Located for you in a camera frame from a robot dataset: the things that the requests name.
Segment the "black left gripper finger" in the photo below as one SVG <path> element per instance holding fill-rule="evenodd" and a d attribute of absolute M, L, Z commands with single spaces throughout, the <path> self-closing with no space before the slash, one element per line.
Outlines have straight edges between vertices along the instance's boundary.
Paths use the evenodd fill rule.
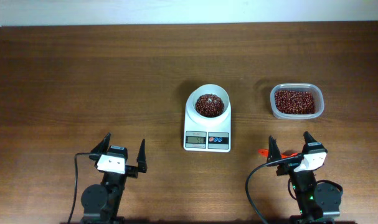
<path fill-rule="evenodd" d="M 142 140 L 137 156 L 138 172 L 146 173 L 148 170 L 145 153 L 145 139 Z"/>
<path fill-rule="evenodd" d="M 99 160 L 101 155 L 107 152 L 110 139 L 111 133 L 107 133 L 106 136 L 90 151 L 89 159 L 93 161 Z"/>

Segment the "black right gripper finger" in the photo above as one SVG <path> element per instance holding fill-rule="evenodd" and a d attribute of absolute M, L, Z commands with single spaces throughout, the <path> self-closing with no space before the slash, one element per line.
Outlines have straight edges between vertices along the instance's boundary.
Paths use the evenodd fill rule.
<path fill-rule="evenodd" d="M 273 136 L 268 138 L 268 154 L 267 154 L 267 166 L 276 166 L 276 161 L 282 159 L 280 150 L 277 146 L 276 140 Z"/>
<path fill-rule="evenodd" d="M 314 144 L 315 144 L 316 140 L 307 131 L 304 132 L 303 137 L 304 137 L 304 140 L 305 140 L 305 144 L 303 146 L 302 153 L 307 154 L 307 153 L 309 153 L 309 151 L 314 149 L 314 147 L 315 147 Z"/>

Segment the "red measuring scoop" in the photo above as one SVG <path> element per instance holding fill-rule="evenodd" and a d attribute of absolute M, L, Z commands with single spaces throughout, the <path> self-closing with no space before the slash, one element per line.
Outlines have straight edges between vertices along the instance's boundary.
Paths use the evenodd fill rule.
<path fill-rule="evenodd" d="M 259 149 L 258 153 L 261 156 L 268 157 L 269 150 L 268 149 Z M 293 157 L 293 156 L 297 156 L 297 155 L 298 155 L 298 153 L 293 153 L 293 154 L 290 154 L 290 155 L 281 154 L 281 158 L 285 159 L 287 157 Z"/>

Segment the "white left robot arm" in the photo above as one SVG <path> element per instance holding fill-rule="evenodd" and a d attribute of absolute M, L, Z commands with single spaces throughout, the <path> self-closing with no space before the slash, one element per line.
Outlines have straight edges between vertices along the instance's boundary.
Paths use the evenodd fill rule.
<path fill-rule="evenodd" d="M 111 134 L 107 133 L 87 155 L 95 162 L 97 171 L 103 174 L 102 181 L 87 187 L 81 196 L 83 217 L 80 223 L 124 223 L 125 218 L 118 216 L 120 202 L 129 178 L 138 178 L 147 172 L 145 140 L 142 140 L 136 158 L 137 165 L 126 163 L 128 150 L 121 146 L 110 145 Z"/>

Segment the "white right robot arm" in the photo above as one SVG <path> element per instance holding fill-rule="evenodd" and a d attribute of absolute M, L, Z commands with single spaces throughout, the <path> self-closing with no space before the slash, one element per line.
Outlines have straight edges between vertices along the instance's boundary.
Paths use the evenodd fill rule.
<path fill-rule="evenodd" d="M 316 180 L 314 171 L 324 165 L 328 150 L 304 132 L 305 144 L 300 153 L 284 158 L 276 140 L 268 138 L 267 165 L 276 166 L 277 176 L 288 175 L 300 214 L 290 217 L 290 223 L 334 223 L 340 216 L 339 206 L 343 196 L 341 185 L 330 180 Z"/>

